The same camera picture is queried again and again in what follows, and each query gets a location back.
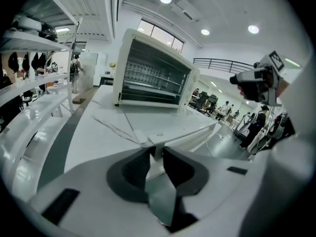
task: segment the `window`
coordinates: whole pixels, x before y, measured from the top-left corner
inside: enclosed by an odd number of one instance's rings
[[[141,20],[137,30],[176,49],[178,53],[182,51],[183,42],[156,25]]]

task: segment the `balcony railing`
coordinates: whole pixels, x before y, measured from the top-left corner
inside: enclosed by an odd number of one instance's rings
[[[253,66],[247,63],[213,58],[194,58],[193,64],[201,69],[215,69],[234,74],[253,69]]]

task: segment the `railing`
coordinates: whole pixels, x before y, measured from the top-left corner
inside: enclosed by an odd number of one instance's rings
[[[194,58],[193,64],[201,69],[215,69],[234,74],[253,69],[253,66],[247,63],[213,58]]]

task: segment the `white countertop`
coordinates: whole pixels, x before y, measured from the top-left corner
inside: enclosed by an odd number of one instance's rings
[[[113,127],[131,137],[134,137],[134,130],[140,130],[147,137],[163,134],[161,139],[166,139],[189,134],[216,123],[190,107],[182,115],[171,108],[132,105],[116,107],[112,103],[112,91],[113,86],[102,85],[81,116],[69,146],[65,172],[88,160],[140,147],[116,134]]]

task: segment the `white table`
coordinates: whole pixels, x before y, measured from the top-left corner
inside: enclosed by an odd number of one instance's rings
[[[172,108],[116,107],[112,103],[112,91],[110,85],[100,86],[85,109],[69,146],[65,172],[88,160],[140,148],[139,144],[120,137],[93,116],[132,136],[133,131],[142,131],[156,142],[200,131],[216,123],[190,107],[182,115]]]

